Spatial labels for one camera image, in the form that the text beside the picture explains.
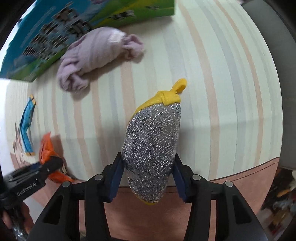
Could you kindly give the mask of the person's left hand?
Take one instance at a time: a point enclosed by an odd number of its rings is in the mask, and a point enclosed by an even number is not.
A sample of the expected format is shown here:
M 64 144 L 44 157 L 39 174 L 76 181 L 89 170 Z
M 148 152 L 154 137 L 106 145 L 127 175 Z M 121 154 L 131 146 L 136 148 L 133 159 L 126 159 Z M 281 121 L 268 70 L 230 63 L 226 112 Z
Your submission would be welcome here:
M 19 224 L 21 229 L 29 234 L 34 226 L 33 219 L 30 215 L 30 209 L 25 202 L 21 202 L 21 204 L 16 207 L 16 210 L 12 209 L 9 212 L 4 210 L 1 218 L 9 230 L 16 224 Z

